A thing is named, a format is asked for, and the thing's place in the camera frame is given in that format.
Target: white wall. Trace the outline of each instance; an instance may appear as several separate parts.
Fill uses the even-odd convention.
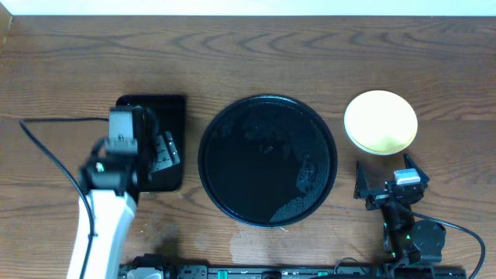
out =
[[[496,16],[496,0],[0,0],[13,15]]]

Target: green led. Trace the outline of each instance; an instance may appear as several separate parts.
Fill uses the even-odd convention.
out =
[[[227,270],[217,271],[217,279],[227,279],[227,276],[228,276]]]
[[[105,171],[105,168],[103,167],[103,164],[102,163],[97,162],[97,164],[96,164],[96,171],[97,172],[104,172]]]

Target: black plate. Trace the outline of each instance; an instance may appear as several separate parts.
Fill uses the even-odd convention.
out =
[[[327,198],[336,179],[336,145],[307,105],[255,96],[212,120],[201,139],[198,169],[208,196],[227,215],[253,226],[284,226]]]

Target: wooden table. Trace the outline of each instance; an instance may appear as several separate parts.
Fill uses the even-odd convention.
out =
[[[0,58],[0,275],[64,278],[76,191],[18,125],[24,117],[107,116],[124,94],[188,96],[184,183],[142,195],[122,262],[143,253],[211,264],[330,265],[385,257],[382,218],[353,199],[355,161],[389,178],[401,156],[346,137],[343,113],[384,89],[412,104],[408,152],[432,178],[414,209],[485,240],[479,278],[496,277],[496,19],[422,17],[22,17]],[[330,196],[307,219],[256,229],[220,212],[198,177],[198,144],[228,104],[257,94],[298,98],[327,122],[339,153]],[[73,171],[104,123],[32,124]],[[477,242],[448,229],[443,264],[470,273]]]

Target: black wire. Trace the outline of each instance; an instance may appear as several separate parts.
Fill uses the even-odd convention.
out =
[[[412,214],[413,216],[415,217],[419,217],[419,218],[422,218],[422,219],[425,219],[425,220],[429,220],[429,221],[433,221],[433,222],[436,222],[438,224],[441,224],[441,225],[445,225],[445,226],[449,226],[451,228],[454,228],[454,229],[458,229],[464,233],[468,233],[470,234],[471,236],[473,236],[475,239],[477,239],[477,241],[479,242],[480,244],[480,257],[479,257],[479,262],[477,263],[477,266],[475,267],[474,269],[474,272],[472,272],[472,274],[468,277],[468,279],[474,279],[475,276],[477,275],[477,273],[479,273],[479,270],[481,270],[480,268],[482,267],[482,264],[484,263],[484,260],[486,258],[486,246],[484,245],[484,241],[481,239],[480,236],[478,236],[475,232],[472,232],[471,230],[469,229],[465,229],[463,228],[462,226],[458,226],[456,224],[453,224],[453,223],[450,223],[450,222],[446,222],[446,221],[443,221],[443,220],[439,220],[439,219],[436,219],[436,218],[433,218],[433,217],[429,217],[427,215],[423,215],[423,214],[420,214],[420,213],[417,213],[417,212],[413,212],[412,210],[406,208],[405,206],[403,206],[397,199],[396,197],[394,196],[393,194],[393,191],[390,191],[391,195],[390,197],[392,197],[392,200],[393,202],[396,203],[396,205],[400,208],[400,210],[402,210],[403,212],[406,212],[408,214]]]
[[[86,271],[86,266],[88,265],[88,258],[90,256],[90,251],[91,251],[91,245],[93,243],[93,236],[95,236],[95,219],[93,218],[93,212],[91,210],[91,207],[88,203],[88,200],[84,196],[81,187],[79,186],[78,182],[72,174],[69,172],[69,170],[29,131],[29,129],[26,127],[26,123],[28,122],[81,122],[81,121],[108,121],[108,119],[105,118],[99,118],[99,117],[87,117],[87,118],[79,118],[79,119],[62,119],[62,118],[48,118],[48,119],[23,119],[19,121],[19,124],[24,131],[24,133],[29,137],[29,139],[36,144],[36,146],[43,152],[45,155],[52,160],[52,162],[62,171],[62,173],[65,174],[65,176],[69,179],[69,181],[73,184],[73,186],[76,188],[76,191],[78,192],[79,196],[81,197],[81,200],[84,203],[84,206],[86,208],[86,212],[88,213],[88,220],[90,222],[90,233],[88,234],[88,246],[86,248],[86,254],[84,255],[84,261],[83,265],[81,267],[81,275],[79,276],[80,279],[84,278],[84,273]]]
[[[344,260],[354,260],[355,263],[358,263],[358,260],[355,260],[352,257],[344,257],[343,259],[339,260],[338,263],[336,263],[336,266],[334,267],[334,274],[338,274],[338,267]],[[360,269],[363,271],[364,274],[367,274],[363,267],[360,267]]]

